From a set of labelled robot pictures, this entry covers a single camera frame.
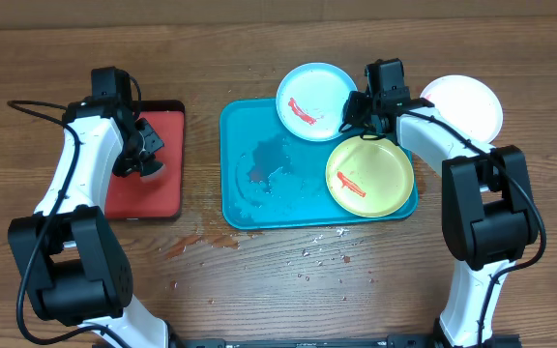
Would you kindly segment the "dark green sponge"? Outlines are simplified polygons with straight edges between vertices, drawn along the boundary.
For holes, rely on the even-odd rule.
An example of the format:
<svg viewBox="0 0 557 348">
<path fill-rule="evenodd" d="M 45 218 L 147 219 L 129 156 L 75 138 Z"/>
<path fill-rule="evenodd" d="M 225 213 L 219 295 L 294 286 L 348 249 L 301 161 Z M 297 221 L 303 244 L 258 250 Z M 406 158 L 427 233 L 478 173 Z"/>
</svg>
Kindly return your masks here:
<svg viewBox="0 0 557 348">
<path fill-rule="evenodd" d="M 145 163 L 140 170 L 140 180 L 143 183 L 151 183 L 160 180 L 166 173 L 166 166 L 158 161 L 152 160 Z"/>
</svg>

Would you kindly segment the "white plate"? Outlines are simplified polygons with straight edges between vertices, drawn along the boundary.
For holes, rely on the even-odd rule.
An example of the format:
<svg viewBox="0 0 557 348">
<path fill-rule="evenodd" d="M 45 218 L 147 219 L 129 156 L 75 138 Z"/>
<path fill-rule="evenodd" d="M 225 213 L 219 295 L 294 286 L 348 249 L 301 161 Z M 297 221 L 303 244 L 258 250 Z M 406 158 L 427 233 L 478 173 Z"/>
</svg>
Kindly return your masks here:
<svg viewBox="0 0 557 348">
<path fill-rule="evenodd" d="M 490 143 L 503 125 L 503 109 L 493 91 L 478 79 L 466 75 L 439 77 L 421 92 L 441 116 L 460 131 Z"/>
</svg>

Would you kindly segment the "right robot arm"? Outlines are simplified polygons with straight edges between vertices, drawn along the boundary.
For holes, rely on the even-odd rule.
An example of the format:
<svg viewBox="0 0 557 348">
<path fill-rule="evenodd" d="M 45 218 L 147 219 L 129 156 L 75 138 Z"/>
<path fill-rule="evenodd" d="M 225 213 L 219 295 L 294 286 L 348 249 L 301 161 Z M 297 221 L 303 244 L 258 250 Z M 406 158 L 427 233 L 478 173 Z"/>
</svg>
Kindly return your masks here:
<svg viewBox="0 0 557 348">
<path fill-rule="evenodd" d="M 469 136 L 433 102 L 414 99 L 402 62 L 365 67 L 367 87 L 350 93 L 342 131 L 365 141 L 387 139 L 419 156 L 442 179 L 442 232 L 455 259 L 449 299 L 430 334 L 390 335 L 391 347 L 518 347 L 516 334 L 496 334 L 492 318 L 511 272 L 537 263 L 546 247 L 524 154 Z"/>
</svg>

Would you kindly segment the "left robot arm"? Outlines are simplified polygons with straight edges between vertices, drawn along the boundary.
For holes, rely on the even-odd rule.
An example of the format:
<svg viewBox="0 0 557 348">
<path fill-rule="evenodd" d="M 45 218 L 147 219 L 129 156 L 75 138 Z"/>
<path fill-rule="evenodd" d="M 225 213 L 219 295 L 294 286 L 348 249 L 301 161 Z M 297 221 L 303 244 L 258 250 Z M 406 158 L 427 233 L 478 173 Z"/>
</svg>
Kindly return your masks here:
<svg viewBox="0 0 557 348">
<path fill-rule="evenodd" d="M 8 241 L 21 275 L 16 323 L 38 345 L 92 332 L 110 347 L 179 347 L 171 326 L 133 293 L 126 253 L 103 213 L 112 176 L 152 178 L 163 142 L 141 117 L 138 82 L 115 67 L 91 72 L 92 94 L 63 107 L 64 148 L 30 217 Z"/>
</svg>

